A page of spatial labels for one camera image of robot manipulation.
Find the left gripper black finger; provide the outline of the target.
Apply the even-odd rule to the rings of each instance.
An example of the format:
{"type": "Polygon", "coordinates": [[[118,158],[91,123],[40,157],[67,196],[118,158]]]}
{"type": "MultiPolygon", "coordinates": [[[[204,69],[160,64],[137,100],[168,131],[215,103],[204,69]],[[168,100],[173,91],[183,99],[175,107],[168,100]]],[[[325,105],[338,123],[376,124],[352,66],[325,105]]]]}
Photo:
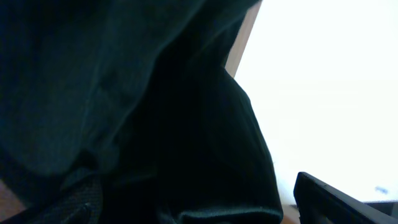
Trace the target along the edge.
{"type": "Polygon", "coordinates": [[[362,203],[314,176],[299,172],[294,197],[301,224],[397,224],[397,219],[362,203]]]}

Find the black shorts garment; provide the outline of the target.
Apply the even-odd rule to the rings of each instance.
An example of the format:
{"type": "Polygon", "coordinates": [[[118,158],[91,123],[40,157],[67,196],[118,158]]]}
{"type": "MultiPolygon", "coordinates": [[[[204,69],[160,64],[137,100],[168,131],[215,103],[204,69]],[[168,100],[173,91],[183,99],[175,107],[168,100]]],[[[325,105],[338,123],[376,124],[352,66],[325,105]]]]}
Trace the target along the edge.
{"type": "Polygon", "coordinates": [[[7,223],[280,223],[224,63],[248,0],[2,0],[7,223]]]}

